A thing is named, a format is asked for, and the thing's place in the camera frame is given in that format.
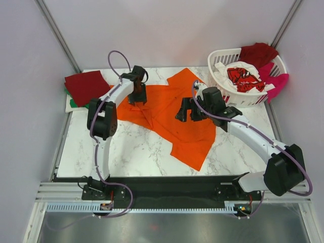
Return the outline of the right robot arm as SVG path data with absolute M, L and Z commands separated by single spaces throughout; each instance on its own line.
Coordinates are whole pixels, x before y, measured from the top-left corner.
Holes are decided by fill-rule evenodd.
M 195 81 L 191 97 L 182 99 L 175 118 L 186 122 L 209 119 L 216 127 L 237 137 L 252 149 L 265 163 L 266 170 L 245 173 L 236 178 L 232 186 L 233 196 L 244 199 L 253 191 L 270 191 L 276 196 L 289 192 L 298 196 L 309 196 L 313 192 L 307 175 L 302 149 L 270 138 L 256 127 L 234 106 L 227 106 L 216 87 L 207 87 Z

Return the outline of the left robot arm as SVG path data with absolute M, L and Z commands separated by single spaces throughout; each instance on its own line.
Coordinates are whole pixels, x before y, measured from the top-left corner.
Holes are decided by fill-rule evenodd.
M 135 65 L 132 71 L 119 76 L 117 85 L 108 91 L 104 99 L 94 98 L 90 101 L 87 128 L 93 139 L 94 166 L 83 188 L 83 200 L 106 200 L 115 189 L 132 194 L 128 186 L 110 182 L 109 150 L 117 130 L 117 108 L 121 102 L 125 98 L 132 105 L 147 102 L 144 78 L 148 79 L 147 71 Z

